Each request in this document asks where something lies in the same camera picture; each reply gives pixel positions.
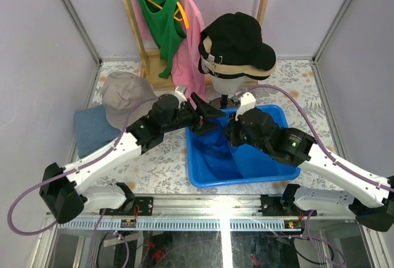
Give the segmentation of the pink t-shirt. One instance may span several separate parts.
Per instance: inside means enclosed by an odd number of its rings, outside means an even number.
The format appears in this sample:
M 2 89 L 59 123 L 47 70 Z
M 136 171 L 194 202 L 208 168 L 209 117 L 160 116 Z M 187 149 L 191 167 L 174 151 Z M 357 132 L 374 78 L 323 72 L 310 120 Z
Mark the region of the pink t-shirt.
M 138 0 L 132 0 L 132 5 L 136 7 L 135 18 L 142 39 L 153 41 Z M 200 43 L 200 32 L 204 28 L 203 16 L 193 0 L 179 0 L 177 6 L 178 9 L 174 18 L 180 22 L 187 37 L 180 44 L 174 56 L 170 77 L 176 86 L 184 85 L 187 87 L 187 97 L 195 92 L 201 98 L 205 98 L 205 76 L 198 71 L 200 59 L 198 45 Z

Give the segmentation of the blue cap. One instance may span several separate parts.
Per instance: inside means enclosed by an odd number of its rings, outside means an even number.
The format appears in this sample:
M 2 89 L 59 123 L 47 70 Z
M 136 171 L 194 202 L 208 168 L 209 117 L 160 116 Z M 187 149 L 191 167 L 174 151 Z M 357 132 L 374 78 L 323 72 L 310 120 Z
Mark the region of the blue cap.
M 193 147 L 202 154 L 207 169 L 216 179 L 242 179 L 243 175 L 233 159 L 230 143 L 223 134 L 224 126 L 219 120 L 212 122 L 217 127 L 204 135 L 196 136 Z

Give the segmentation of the beige mannequin head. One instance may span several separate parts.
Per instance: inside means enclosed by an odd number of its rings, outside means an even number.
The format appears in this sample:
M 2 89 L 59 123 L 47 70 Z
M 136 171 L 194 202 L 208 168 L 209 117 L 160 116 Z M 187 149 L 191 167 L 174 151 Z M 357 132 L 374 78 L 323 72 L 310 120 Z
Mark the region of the beige mannequin head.
M 210 78 L 214 90 L 220 94 L 220 97 L 212 99 L 209 105 L 220 109 L 238 107 L 238 101 L 233 99 L 236 91 L 242 87 L 249 87 L 255 83 L 255 81 L 246 76 L 223 79 L 210 75 Z

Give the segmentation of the green tank top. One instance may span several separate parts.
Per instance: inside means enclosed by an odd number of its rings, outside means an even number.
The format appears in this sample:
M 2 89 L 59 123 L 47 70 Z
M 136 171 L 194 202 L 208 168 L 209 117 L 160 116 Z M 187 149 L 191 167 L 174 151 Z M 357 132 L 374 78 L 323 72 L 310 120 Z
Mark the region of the green tank top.
M 187 37 L 180 22 L 174 18 L 178 2 L 179 0 L 138 0 L 153 41 L 160 49 L 160 57 L 167 62 L 167 67 L 159 74 L 160 78 L 170 76 L 174 56 Z

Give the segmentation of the wooden clothes rack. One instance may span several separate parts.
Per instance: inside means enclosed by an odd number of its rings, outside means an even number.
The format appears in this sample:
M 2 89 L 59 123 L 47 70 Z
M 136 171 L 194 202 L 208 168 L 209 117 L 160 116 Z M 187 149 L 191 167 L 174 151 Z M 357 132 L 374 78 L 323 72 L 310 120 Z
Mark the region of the wooden clothes rack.
M 155 90 L 170 90 L 174 87 L 171 78 L 160 78 L 159 73 L 167 66 L 166 61 L 160 58 L 158 49 L 146 49 L 140 34 L 138 23 L 135 19 L 131 0 L 123 0 L 127 18 L 131 26 L 137 50 L 142 61 L 140 76 L 146 78 Z M 260 0 L 256 19 L 262 25 L 265 17 L 268 0 Z

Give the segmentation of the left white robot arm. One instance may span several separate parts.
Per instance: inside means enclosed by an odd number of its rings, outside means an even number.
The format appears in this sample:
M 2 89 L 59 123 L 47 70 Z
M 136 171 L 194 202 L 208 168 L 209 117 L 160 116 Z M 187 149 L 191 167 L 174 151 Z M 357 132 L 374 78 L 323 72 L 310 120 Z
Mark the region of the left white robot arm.
M 164 94 L 114 141 L 64 167 L 50 164 L 44 171 L 39 194 L 59 224 L 91 209 L 115 209 L 128 215 L 135 207 L 132 191 L 122 182 L 94 186 L 100 175 L 156 147 L 167 132 L 181 128 L 188 128 L 197 136 L 211 132 L 218 127 L 214 121 L 224 115 L 196 93 L 190 100 Z

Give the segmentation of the grey bucket hat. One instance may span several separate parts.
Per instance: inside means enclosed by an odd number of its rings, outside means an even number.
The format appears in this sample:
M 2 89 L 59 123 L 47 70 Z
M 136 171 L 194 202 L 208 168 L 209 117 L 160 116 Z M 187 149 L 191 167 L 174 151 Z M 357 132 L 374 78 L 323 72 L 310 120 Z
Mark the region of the grey bucket hat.
M 110 73 L 101 88 L 107 121 L 122 129 L 148 114 L 157 101 L 150 82 L 133 73 Z

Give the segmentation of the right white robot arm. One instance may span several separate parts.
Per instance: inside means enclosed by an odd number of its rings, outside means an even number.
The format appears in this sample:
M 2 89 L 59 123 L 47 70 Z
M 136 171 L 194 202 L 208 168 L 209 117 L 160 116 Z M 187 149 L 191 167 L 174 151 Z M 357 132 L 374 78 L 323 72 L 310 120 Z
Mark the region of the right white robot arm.
M 229 116 L 224 134 L 234 147 L 250 145 L 280 164 L 313 172 L 341 188 L 318 195 L 290 185 L 281 199 L 287 215 L 302 210 L 353 214 L 361 225 L 379 232 L 393 225 L 393 178 L 382 177 L 328 151 L 313 136 L 281 128 L 258 108 Z

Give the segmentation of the folded blue cloth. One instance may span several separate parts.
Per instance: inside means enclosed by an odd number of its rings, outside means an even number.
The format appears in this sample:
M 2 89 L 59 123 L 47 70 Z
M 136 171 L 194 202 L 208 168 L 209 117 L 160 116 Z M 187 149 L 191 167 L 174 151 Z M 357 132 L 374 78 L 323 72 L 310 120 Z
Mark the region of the folded blue cloth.
M 103 105 L 77 111 L 74 114 L 74 128 L 79 158 L 112 142 L 121 132 L 107 121 Z

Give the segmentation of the blue plastic bin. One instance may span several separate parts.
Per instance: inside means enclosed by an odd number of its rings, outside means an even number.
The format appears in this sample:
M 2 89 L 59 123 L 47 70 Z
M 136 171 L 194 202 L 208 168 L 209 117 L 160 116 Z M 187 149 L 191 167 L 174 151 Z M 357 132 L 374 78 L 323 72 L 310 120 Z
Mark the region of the blue plastic bin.
M 230 114 L 236 112 L 236 108 L 226 108 L 223 112 L 225 116 L 216 120 L 219 120 L 225 128 Z M 193 147 L 193 140 L 196 136 L 190 129 L 186 129 L 188 177 L 196 187 L 292 180 L 300 174 L 300 168 L 281 164 L 250 145 L 230 146 L 233 159 L 243 178 L 220 181 L 209 172 L 202 154 Z

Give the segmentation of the black baseball cap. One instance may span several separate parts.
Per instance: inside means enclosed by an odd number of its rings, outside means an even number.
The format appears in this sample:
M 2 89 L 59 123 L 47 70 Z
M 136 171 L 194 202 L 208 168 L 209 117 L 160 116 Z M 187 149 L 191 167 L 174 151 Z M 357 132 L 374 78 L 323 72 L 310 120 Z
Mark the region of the black baseball cap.
M 224 65 L 218 64 L 210 59 L 205 59 L 202 55 L 199 60 L 199 71 L 202 74 L 209 74 L 223 79 L 233 79 L 246 76 L 250 79 L 267 79 L 276 68 L 276 55 L 271 47 L 268 47 L 273 55 L 263 59 L 263 63 L 268 63 L 266 67 L 257 68 L 252 65 Z
M 221 15 L 200 34 L 199 54 L 221 65 L 250 65 L 271 70 L 276 63 L 272 47 L 262 40 L 262 29 L 252 16 L 242 12 Z

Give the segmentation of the khaki hat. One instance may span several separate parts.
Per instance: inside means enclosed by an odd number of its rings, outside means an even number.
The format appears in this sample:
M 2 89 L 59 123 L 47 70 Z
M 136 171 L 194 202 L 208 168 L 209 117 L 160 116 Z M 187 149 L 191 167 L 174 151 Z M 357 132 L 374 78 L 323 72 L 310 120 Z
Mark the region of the khaki hat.
M 261 34 L 215 38 L 202 32 L 198 50 L 198 71 L 220 79 L 266 79 L 276 68 L 275 51 L 263 42 Z

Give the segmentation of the aluminium rail base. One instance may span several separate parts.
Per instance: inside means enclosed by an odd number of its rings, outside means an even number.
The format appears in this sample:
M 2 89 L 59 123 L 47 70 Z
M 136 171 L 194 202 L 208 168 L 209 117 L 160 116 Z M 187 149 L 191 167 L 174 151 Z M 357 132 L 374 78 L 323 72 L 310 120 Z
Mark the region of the aluminium rail base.
M 306 189 L 302 202 L 311 206 L 301 211 L 283 203 L 280 195 L 153 195 L 137 197 L 137 214 L 116 214 L 106 211 L 82 213 L 70 222 L 59 224 L 69 230 L 159 230 L 216 231 L 222 223 L 234 231 L 301 232 L 310 210 L 312 220 L 355 222 L 352 212 L 345 209 L 350 196 L 343 191 L 330 191 L 328 202 L 322 190 Z

